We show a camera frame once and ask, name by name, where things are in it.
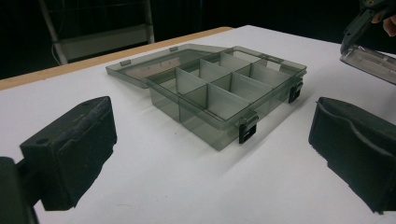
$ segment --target plastic organizer box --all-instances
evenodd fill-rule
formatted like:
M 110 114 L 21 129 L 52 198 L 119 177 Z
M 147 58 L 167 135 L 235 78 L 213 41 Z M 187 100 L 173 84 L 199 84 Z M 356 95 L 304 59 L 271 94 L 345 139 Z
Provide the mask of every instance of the plastic organizer box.
M 251 49 L 182 45 L 112 64 L 110 75 L 149 88 L 151 102 L 217 150 L 242 144 L 257 122 L 293 102 L 306 66 Z

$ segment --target wooden table edge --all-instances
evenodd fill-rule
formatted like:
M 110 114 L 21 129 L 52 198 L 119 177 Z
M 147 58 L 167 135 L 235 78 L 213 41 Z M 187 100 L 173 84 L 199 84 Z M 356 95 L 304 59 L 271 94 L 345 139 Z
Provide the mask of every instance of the wooden table edge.
M 46 78 L 57 77 L 57 76 L 60 76 L 63 74 L 67 74 L 67 73 L 74 72 L 74 71 L 77 71 L 80 69 L 96 66 L 101 63 L 115 61 L 117 59 L 125 58 L 128 56 L 132 56 L 132 55 L 135 55 L 138 53 L 145 52 L 145 51 L 159 49 L 159 48 L 163 48 L 166 46 L 175 45 L 178 43 L 186 42 L 189 40 L 193 40 L 193 39 L 197 39 L 197 38 L 201 38 L 201 37 L 205 37 L 205 36 L 209 36 L 209 35 L 215 35 L 215 34 L 229 31 L 232 29 L 233 29 L 232 27 L 219 27 L 219 28 L 191 34 L 191 35 L 183 35 L 183 36 L 176 37 L 173 39 L 168 39 L 168 40 L 156 42 L 153 44 L 149 44 L 149 45 L 145 45 L 145 46 L 141 46 L 141 47 L 137 47 L 137 48 L 133 48 L 133 49 L 126 49 L 126 50 L 110 53 L 107 55 L 87 59 L 87 60 L 76 62 L 76 63 L 69 63 L 69 64 L 65 64 L 65 65 L 61 65 L 61 66 L 56 66 L 56 67 L 52 67 L 49 69 L 44 69 L 41 71 L 28 73 L 25 75 L 20 75 L 17 77 L 5 78 L 5 79 L 0 80 L 0 91 L 10 89 L 13 87 L 17 87 L 20 85 L 28 84 L 31 82 L 35 82 L 38 80 L 43 80 Z

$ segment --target finger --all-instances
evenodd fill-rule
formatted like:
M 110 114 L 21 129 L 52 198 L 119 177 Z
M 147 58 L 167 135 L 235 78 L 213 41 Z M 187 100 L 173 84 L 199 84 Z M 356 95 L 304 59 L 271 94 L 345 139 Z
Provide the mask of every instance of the finger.
M 381 19 L 381 13 L 376 14 L 373 19 L 372 19 L 372 23 L 379 23 Z
M 384 30 L 389 36 L 396 36 L 396 24 L 393 22 L 392 18 L 384 20 Z
M 389 17 L 393 24 L 396 24 L 396 15 Z

